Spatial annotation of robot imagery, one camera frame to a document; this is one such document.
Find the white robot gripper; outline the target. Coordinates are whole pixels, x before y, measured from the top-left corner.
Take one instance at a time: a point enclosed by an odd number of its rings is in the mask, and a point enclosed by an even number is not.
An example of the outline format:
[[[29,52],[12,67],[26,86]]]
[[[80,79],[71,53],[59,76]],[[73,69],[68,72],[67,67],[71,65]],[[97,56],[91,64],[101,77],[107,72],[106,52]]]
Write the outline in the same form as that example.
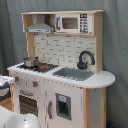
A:
[[[10,86],[14,83],[14,77],[0,75],[0,97],[6,95]]]

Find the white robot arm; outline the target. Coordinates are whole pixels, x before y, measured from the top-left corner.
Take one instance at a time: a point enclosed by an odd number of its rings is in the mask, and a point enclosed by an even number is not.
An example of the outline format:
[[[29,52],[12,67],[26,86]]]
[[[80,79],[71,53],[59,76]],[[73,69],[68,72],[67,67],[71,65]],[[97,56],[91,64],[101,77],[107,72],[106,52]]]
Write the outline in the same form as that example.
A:
[[[5,96],[14,83],[14,77],[0,75],[0,97]],[[0,105],[0,128],[41,128],[41,125],[34,114],[17,114]]]

